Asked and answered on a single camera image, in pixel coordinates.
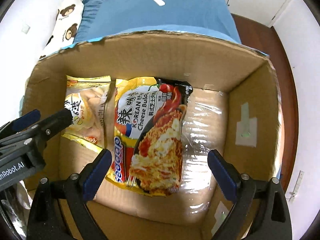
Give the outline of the yellow snack bag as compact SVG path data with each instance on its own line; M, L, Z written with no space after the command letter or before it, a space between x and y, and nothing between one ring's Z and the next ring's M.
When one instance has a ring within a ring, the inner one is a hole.
M67 76L64 107L71 111L72 124L63 136L80 145L94 149L105 146L105 108L111 77Z

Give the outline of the korean cheese noodle packet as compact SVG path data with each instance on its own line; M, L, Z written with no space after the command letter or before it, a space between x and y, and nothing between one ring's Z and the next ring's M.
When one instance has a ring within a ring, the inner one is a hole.
M160 77L116 79L114 160L106 180L149 196L176 193L182 177L182 126L193 87Z

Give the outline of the open cardboard milk box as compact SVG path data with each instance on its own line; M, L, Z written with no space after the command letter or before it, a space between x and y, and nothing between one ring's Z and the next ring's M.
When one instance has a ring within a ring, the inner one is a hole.
M291 239L268 56L139 31L44 56L22 112L72 123L26 179L29 239Z

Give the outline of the white power strip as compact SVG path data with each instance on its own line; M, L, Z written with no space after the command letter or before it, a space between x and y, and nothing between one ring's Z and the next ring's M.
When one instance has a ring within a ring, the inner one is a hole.
M303 177L304 177L304 171L300 170L299 175L296 180L296 183L295 183L295 186L294 186L292 192L289 192L290 196L289 196L289 198L287 198L287 200L289 202L294 200L295 196L297 195L299 188L302 184Z

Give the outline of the white bear print pillow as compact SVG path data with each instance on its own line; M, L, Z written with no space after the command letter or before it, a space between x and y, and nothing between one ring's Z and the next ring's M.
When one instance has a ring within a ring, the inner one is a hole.
M71 45L82 20L84 4L80 0L62 0L57 7L56 22L40 59Z

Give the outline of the white remote on bed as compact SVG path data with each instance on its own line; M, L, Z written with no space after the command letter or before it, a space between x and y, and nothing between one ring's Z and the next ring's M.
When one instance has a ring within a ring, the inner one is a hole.
M153 1L160 7L165 5L165 2L163 0L153 0Z

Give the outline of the blue bed sheet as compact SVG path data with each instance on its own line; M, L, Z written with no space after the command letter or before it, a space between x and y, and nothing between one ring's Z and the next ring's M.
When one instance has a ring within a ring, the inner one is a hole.
M83 0L75 43L135 31L201 34L240 43L225 0Z

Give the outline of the wall socket left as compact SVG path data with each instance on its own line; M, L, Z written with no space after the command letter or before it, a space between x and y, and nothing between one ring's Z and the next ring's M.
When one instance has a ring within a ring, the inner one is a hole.
M30 30L30 26L28 26L28 25L25 25L22 28L22 32L25 33L25 34L27 34L29 32L29 30Z

